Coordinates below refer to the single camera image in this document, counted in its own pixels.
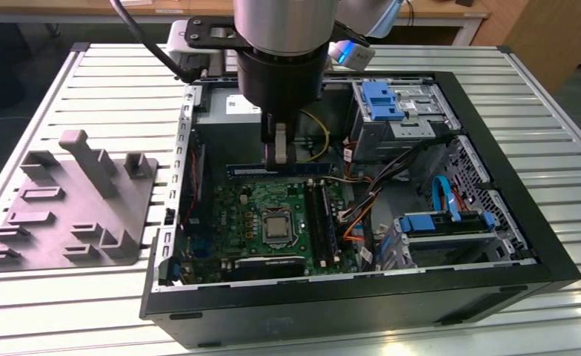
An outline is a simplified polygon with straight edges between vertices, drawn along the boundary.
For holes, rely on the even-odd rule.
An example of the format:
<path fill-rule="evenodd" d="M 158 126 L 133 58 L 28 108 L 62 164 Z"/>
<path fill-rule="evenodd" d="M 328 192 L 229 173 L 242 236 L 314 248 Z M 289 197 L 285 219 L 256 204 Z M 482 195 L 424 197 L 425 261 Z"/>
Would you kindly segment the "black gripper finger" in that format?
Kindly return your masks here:
<path fill-rule="evenodd" d="M 265 169 L 284 171 L 296 163 L 292 128 L 284 122 L 269 122 L 264 136 Z"/>

